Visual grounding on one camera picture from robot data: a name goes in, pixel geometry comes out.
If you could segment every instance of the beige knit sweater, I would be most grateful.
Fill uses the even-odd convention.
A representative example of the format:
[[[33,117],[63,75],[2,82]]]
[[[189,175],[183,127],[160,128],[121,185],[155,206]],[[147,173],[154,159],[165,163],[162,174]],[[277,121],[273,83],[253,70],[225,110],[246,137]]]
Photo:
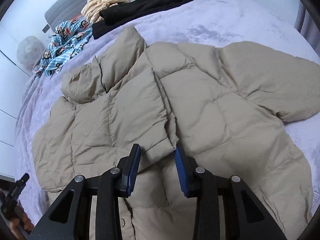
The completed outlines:
[[[87,0],[87,4],[81,10],[81,14],[88,22],[96,23],[103,19],[99,15],[101,10],[117,5],[120,2],[129,3],[130,0]]]

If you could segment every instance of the black sweater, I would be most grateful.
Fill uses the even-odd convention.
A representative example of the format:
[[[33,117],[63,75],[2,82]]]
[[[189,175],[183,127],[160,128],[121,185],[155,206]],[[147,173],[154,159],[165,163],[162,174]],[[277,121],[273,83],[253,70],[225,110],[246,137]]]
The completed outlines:
[[[135,0],[120,3],[100,11],[103,21],[92,25],[94,39],[142,16],[179,7],[193,0]]]

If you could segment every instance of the clothing pile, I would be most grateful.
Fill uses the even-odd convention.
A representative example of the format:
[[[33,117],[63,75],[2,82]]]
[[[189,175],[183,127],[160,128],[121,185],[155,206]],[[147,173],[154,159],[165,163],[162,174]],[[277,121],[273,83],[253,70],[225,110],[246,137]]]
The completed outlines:
[[[92,25],[85,20],[72,19],[56,27],[51,43],[41,57],[37,78],[60,72],[63,65],[77,55],[92,36]]]
[[[100,11],[103,21],[92,25],[94,39],[134,19],[179,7],[193,0],[135,0]]]
[[[81,11],[81,14],[90,23],[96,23],[103,20],[99,12],[105,8],[118,5],[118,3],[129,3],[130,0],[87,0],[87,4]]]

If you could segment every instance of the monkey print fabric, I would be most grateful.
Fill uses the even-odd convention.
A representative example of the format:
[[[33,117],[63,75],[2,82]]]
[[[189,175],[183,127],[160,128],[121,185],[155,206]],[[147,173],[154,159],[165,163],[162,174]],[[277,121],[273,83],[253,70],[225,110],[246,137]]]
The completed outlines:
[[[51,43],[41,57],[38,78],[60,72],[63,65],[83,49],[92,36],[92,25],[85,20],[73,19],[56,27]]]

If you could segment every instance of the blue gripper pad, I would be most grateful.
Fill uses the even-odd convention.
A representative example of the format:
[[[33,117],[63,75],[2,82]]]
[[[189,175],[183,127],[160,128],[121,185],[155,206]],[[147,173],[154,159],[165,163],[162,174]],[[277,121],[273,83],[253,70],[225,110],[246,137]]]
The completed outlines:
[[[177,145],[176,150],[174,152],[174,160],[177,167],[178,177],[180,181],[181,191],[184,193],[185,196],[189,195],[188,189],[188,175],[185,168],[185,161],[183,160],[183,156],[181,156],[181,152]]]
[[[130,173],[129,173],[129,185],[128,185],[128,189],[127,189],[129,196],[133,192],[134,184],[136,183],[136,178],[137,178],[138,168],[139,168],[139,163],[140,163],[140,157],[141,157],[141,147],[138,144],[134,158],[133,158]]]

